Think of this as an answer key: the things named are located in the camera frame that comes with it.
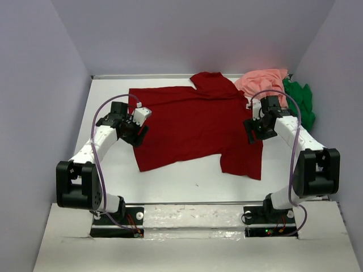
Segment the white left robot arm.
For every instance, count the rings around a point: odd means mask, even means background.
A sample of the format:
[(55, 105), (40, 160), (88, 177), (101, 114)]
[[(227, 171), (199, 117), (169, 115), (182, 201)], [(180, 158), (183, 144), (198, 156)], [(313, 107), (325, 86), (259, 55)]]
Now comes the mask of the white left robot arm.
[(119, 140), (139, 147), (148, 132), (145, 121), (152, 111), (137, 104), (112, 102), (110, 112), (92, 122), (91, 136), (68, 161), (56, 166), (56, 197), (59, 207), (105, 213), (107, 219), (119, 224), (125, 219), (125, 201), (108, 194), (100, 163), (108, 150)]

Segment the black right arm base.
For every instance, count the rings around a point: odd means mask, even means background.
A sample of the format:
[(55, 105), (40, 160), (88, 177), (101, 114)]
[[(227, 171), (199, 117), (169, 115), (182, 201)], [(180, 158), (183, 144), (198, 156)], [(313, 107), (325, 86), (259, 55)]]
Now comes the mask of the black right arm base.
[(263, 206), (245, 206), (241, 221), (246, 238), (298, 236), (294, 233), (297, 225), (292, 209), (267, 212)]

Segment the dark red t shirt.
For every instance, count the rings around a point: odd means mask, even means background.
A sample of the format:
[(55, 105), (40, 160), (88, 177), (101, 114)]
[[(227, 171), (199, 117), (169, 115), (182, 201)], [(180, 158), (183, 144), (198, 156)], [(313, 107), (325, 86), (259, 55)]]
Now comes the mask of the dark red t shirt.
[(193, 86), (131, 88), (152, 111), (149, 131), (134, 157), (141, 172), (209, 155), (220, 157), (223, 173), (261, 179), (263, 144), (250, 144), (244, 121), (248, 100), (221, 73), (202, 72)]

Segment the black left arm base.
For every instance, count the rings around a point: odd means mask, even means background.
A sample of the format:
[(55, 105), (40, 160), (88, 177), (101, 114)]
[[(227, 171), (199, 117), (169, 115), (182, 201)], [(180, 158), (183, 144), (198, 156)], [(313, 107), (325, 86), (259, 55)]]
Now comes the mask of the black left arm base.
[(111, 219), (103, 212), (92, 212), (90, 236), (93, 238), (143, 239), (145, 207), (126, 206), (125, 215), (111, 214)]

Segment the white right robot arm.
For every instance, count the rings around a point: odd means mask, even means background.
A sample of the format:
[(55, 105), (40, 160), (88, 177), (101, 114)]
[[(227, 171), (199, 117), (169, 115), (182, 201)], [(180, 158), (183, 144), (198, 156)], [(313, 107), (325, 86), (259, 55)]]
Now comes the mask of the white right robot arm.
[(307, 199), (337, 193), (340, 153), (313, 138), (302, 126), (299, 110), (282, 108), (277, 96), (251, 101), (247, 109), (252, 111), (252, 118), (244, 122), (250, 144), (279, 136), (292, 150), (288, 185), (263, 201), (261, 215), (265, 221), (276, 221), (282, 211)]

